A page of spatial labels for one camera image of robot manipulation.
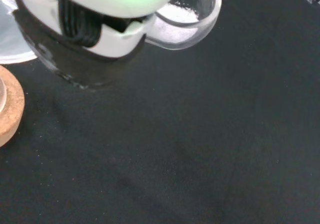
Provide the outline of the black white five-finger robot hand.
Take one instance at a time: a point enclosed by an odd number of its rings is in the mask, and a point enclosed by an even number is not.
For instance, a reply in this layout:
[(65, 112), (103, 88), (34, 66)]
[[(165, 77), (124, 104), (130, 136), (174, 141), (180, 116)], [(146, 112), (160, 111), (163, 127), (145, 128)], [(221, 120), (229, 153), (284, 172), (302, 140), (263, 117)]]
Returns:
[(121, 59), (144, 43), (170, 0), (15, 0), (46, 32), (73, 50)]

